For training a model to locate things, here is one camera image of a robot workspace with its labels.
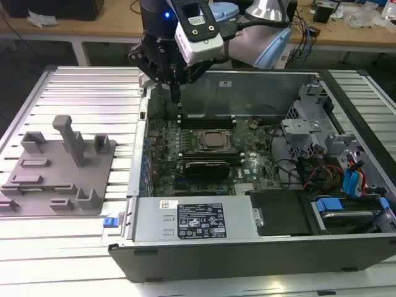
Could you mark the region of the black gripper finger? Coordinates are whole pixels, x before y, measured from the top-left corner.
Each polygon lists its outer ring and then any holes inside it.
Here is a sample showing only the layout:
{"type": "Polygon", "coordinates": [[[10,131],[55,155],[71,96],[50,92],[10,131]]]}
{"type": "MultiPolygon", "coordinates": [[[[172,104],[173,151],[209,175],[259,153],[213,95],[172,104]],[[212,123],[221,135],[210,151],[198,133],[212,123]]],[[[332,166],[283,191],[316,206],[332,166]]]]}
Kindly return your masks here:
{"type": "Polygon", "coordinates": [[[198,62],[188,66],[186,62],[177,62],[174,72],[174,102],[179,103],[181,98],[180,88],[182,85],[192,84],[200,78],[211,66],[214,60],[198,62]]]}
{"type": "Polygon", "coordinates": [[[139,43],[130,50],[128,58],[152,81],[165,84],[169,88],[171,101],[176,102],[174,73],[163,42],[155,42],[153,47],[139,43]]]}

